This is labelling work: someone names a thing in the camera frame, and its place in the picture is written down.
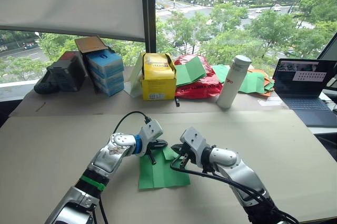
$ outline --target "white water bottle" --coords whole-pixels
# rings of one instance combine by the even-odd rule
[[[237,55],[234,58],[217,100],[218,106],[222,108],[231,107],[251,62],[252,61],[248,57],[243,55]]]

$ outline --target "green tape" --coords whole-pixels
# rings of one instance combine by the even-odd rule
[[[81,178],[83,181],[93,185],[94,187],[96,187],[97,189],[99,189],[100,191],[104,191],[105,189],[105,185],[102,183],[98,183],[95,180],[92,180],[91,178],[88,178],[86,176],[81,176]]]

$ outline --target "roller blind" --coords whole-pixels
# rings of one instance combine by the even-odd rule
[[[142,0],[0,0],[0,29],[144,41]]]

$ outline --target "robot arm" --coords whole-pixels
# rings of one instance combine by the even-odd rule
[[[248,214],[249,221],[253,224],[298,223],[291,216],[290,220],[287,219],[289,215],[277,209],[260,178],[243,162],[239,153],[209,146],[205,138],[193,127],[185,130],[180,141],[183,144],[176,144],[172,146],[172,149],[184,158],[179,169],[171,165],[172,169],[187,172],[184,167],[190,160],[203,169],[201,176],[225,181],[215,174],[215,172],[219,172],[226,178],[225,182],[230,184],[240,205]]]
[[[94,156],[75,186],[58,203],[45,224],[89,224],[93,222],[91,212],[98,205],[101,193],[109,178],[117,171],[124,157],[148,154],[152,164],[155,161],[151,149],[167,145],[156,140],[163,130],[156,120],[143,126],[138,135],[114,133],[106,146]]]

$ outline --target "laptop keyboard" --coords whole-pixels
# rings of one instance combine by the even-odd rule
[[[320,99],[283,98],[282,100],[292,110],[330,110]]]

